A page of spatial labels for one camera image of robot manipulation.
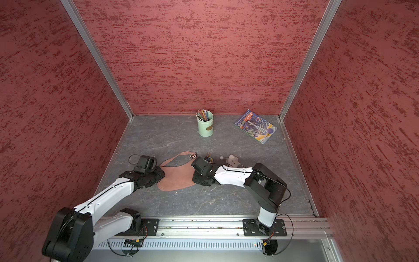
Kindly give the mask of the white fluffy sheep charm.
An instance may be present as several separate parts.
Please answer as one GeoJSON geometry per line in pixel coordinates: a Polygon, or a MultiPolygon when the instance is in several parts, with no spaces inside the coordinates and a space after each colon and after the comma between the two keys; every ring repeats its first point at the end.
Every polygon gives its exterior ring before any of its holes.
{"type": "Polygon", "coordinates": [[[220,160],[223,161],[223,163],[232,168],[242,168],[243,165],[240,163],[239,158],[234,155],[229,155],[229,157],[220,156],[220,160]]]}

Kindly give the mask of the yellow blue plush charm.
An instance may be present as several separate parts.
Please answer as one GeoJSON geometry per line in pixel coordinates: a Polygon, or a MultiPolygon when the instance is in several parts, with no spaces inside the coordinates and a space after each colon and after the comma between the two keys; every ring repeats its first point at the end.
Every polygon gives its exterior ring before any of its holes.
{"type": "Polygon", "coordinates": [[[211,157],[205,157],[204,158],[207,162],[209,162],[209,163],[214,163],[214,161],[213,161],[213,159],[211,158],[211,157]]]}

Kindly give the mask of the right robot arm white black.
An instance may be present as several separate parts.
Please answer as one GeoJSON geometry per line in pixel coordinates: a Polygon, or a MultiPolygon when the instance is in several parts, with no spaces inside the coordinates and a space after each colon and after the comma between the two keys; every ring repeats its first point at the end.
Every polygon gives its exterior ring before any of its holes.
{"type": "Polygon", "coordinates": [[[266,228],[272,227],[288,185],[269,168],[261,163],[249,168],[233,168],[216,165],[200,157],[191,166],[194,169],[192,181],[196,184],[245,188],[260,206],[259,224],[266,228]]]}

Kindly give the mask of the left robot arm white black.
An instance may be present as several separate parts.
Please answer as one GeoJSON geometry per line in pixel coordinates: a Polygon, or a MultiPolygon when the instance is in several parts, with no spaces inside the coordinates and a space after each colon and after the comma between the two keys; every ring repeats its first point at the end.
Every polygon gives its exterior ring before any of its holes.
{"type": "Polygon", "coordinates": [[[52,221],[42,254],[58,262],[83,262],[94,247],[119,233],[147,234],[138,211],[125,208],[113,217],[102,217],[125,197],[159,183],[164,177],[160,167],[126,171],[86,202],[62,208],[52,221]]]}

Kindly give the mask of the mint green pencil cup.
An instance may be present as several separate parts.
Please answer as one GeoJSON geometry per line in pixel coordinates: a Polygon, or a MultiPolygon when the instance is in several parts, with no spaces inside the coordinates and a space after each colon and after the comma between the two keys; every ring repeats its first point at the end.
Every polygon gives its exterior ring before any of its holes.
{"type": "Polygon", "coordinates": [[[199,135],[201,137],[207,138],[210,137],[213,134],[213,113],[211,113],[208,110],[205,110],[207,112],[209,121],[203,122],[198,120],[197,118],[197,129],[199,132],[199,135]]]}

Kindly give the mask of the coloured pencils bundle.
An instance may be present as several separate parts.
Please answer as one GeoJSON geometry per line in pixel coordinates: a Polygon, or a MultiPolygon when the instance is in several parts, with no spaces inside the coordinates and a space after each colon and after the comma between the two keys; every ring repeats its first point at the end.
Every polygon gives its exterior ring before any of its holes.
{"type": "Polygon", "coordinates": [[[203,122],[209,121],[207,112],[204,109],[199,109],[196,113],[196,116],[197,116],[198,120],[200,120],[200,121],[203,121],[203,122]]]}

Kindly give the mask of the colourful comic book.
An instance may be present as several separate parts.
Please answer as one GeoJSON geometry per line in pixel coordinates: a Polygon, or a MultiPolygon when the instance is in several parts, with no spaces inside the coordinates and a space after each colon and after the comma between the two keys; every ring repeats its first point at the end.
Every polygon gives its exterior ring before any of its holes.
{"type": "Polygon", "coordinates": [[[265,144],[278,129],[263,117],[249,109],[234,123],[234,125],[261,144],[265,144]]]}

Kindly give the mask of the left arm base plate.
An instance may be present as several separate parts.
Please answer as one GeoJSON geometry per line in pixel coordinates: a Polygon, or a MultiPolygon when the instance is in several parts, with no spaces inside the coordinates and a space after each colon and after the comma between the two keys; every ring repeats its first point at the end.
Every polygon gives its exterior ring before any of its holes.
{"type": "Polygon", "coordinates": [[[158,218],[142,218],[139,227],[128,229],[123,236],[156,236],[160,220],[158,218]]]}

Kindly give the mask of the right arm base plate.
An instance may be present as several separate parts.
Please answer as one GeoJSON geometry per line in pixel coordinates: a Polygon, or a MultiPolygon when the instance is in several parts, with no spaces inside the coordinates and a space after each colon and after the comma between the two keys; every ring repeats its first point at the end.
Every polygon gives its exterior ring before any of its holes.
{"type": "Polygon", "coordinates": [[[282,219],[276,219],[270,227],[260,223],[257,219],[243,219],[244,236],[271,237],[287,236],[287,229],[282,219]]]}

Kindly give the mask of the aluminium front rail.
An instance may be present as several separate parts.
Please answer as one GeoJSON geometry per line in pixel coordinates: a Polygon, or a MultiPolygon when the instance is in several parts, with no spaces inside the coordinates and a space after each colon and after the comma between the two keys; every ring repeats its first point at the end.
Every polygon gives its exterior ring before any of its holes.
{"type": "MultiPolygon", "coordinates": [[[[244,236],[243,217],[161,217],[156,238],[256,238],[269,237],[244,236]]],[[[333,238],[333,233],[326,218],[294,216],[279,216],[287,229],[287,236],[272,236],[273,238],[296,239],[326,239],[333,238]]],[[[97,245],[114,237],[137,238],[137,236],[121,235],[128,229],[129,216],[117,215],[101,219],[93,226],[93,239],[97,245]]]]}

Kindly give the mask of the left corner aluminium post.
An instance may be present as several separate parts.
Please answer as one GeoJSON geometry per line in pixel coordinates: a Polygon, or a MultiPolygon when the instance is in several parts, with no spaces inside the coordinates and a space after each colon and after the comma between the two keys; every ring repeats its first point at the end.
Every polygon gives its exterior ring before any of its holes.
{"type": "Polygon", "coordinates": [[[105,77],[106,81],[108,82],[109,86],[111,87],[114,95],[116,96],[117,100],[119,101],[121,107],[123,108],[124,112],[128,116],[130,121],[134,118],[134,113],[131,107],[129,106],[126,98],[124,97],[119,85],[117,84],[116,79],[111,73],[110,68],[108,67],[106,61],[104,60],[102,54],[99,51],[93,37],[91,36],[86,24],[84,23],[74,1],[70,0],[61,0],[61,3],[69,15],[71,21],[73,22],[74,26],[76,27],[79,35],[83,39],[84,43],[88,47],[89,52],[93,56],[96,64],[98,65],[100,71],[102,72],[103,76],[105,77]]]}

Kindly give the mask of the corner aluminium post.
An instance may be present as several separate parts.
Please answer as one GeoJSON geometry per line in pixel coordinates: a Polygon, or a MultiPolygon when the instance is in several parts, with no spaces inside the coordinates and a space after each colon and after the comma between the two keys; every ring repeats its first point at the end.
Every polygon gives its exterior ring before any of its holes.
{"type": "Polygon", "coordinates": [[[61,3],[69,15],[71,21],[73,22],[74,26],[76,27],[79,35],[83,39],[84,43],[88,47],[89,52],[93,56],[96,64],[98,65],[100,71],[102,72],[103,76],[105,77],[106,81],[108,82],[109,86],[111,87],[114,95],[116,96],[117,100],[119,101],[121,107],[123,108],[124,112],[128,116],[130,121],[134,118],[134,113],[131,107],[129,106],[126,98],[124,97],[119,85],[117,84],[116,79],[111,73],[110,68],[108,67],[106,61],[104,60],[102,54],[99,51],[93,37],[91,36],[86,24],[84,23],[74,1],[70,0],[61,0],[61,3]]]}
{"type": "Polygon", "coordinates": [[[308,73],[308,70],[315,58],[316,53],[318,52],[324,37],[326,36],[326,33],[330,27],[331,22],[333,21],[337,10],[341,4],[341,0],[330,0],[325,13],[320,21],[320,24],[315,32],[315,35],[312,39],[312,42],[308,48],[308,51],[304,57],[304,60],[302,62],[301,68],[297,74],[297,77],[291,87],[290,93],[287,96],[285,103],[279,113],[279,120],[280,122],[283,122],[285,120],[285,117],[292,105],[292,102],[294,101],[294,98],[296,97],[301,84],[303,83],[303,80],[308,73]]]}

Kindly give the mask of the right corner aluminium post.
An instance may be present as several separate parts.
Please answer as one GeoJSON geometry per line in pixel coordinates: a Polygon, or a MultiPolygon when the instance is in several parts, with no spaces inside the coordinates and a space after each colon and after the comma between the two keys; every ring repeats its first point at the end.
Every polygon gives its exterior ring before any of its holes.
{"type": "Polygon", "coordinates": [[[337,10],[341,4],[341,0],[330,0],[325,13],[320,21],[320,24],[315,32],[315,35],[312,39],[312,42],[308,48],[308,51],[304,57],[304,60],[302,62],[301,68],[297,74],[297,77],[291,87],[290,93],[287,96],[285,103],[279,113],[279,120],[280,122],[283,122],[285,120],[285,117],[292,105],[292,102],[294,101],[294,98],[296,97],[301,84],[303,83],[303,80],[308,73],[308,70],[315,58],[316,53],[318,52],[324,37],[326,36],[326,33],[330,27],[331,22],[333,21],[337,10]]]}

